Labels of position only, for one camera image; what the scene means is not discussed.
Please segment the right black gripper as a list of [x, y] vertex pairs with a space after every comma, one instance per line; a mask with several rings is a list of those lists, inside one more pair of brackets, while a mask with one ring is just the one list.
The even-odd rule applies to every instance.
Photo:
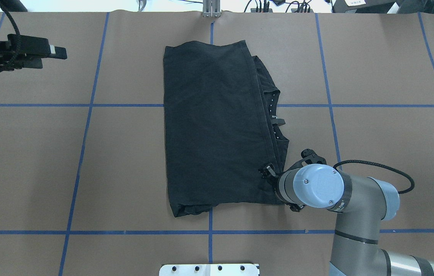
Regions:
[[279, 190], [279, 182], [280, 180], [285, 180], [286, 175], [290, 174], [295, 169], [300, 169], [310, 164], [324, 164], [326, 165], [326, 159], [317, 155], [317, 153], [312, 149], [304, 149], [301, 152], [301, 157], [299, 161], [296, 161], [291, 167], [289, 167], [286, 171], [281, 174], [278, 174], [275, 171], [273, 164], [265, 164], [262, 168], [259, 169], [259, 173], [261, 173], [261, 177], [268, 181], [268, 183], [275, 183], [275, 195], [282, 201], [285, 205], [289, 206], [289, 209], [292, 212], [300, 212], [306, 204], [304, 203], [292, 203], [289, 200], [285, 199], [286, 192], [280, 192]]

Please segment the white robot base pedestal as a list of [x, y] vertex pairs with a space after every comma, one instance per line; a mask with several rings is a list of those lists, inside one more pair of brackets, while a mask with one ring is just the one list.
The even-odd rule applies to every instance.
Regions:
[[259, 276], [260, 267], [252, 263], [168, 264], [161, 266], [159, 276]]

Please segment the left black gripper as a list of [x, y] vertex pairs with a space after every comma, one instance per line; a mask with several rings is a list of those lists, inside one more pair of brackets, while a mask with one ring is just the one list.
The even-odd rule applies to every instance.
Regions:
[[43, 58], [68, 59], [64, 47], [50, 45], [46, 38], [8, 34], [0, 41], [0, 70], [41, 69]]

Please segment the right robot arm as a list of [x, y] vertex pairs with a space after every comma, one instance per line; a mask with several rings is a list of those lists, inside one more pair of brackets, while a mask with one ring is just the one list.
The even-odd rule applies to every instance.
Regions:
[[[400, 195], [412, 191], [414, 179], [403, 171], [372, 161], [348, 159], [334, 166], [312, 149], [280, 172], [271, 163], [259, 172], [271, 184], [276, 197], [294, 212], [305, 207], [336, 213], [331, 276], [434, 276], [434, 262], [419, 256], [401, 255], [379, 247], [382, 221], [392, 220], [400, 207]], [[398, 191], [373, 177], [348, 174], [344, 164], [366, 164], [406, 177], [410, 186]]]

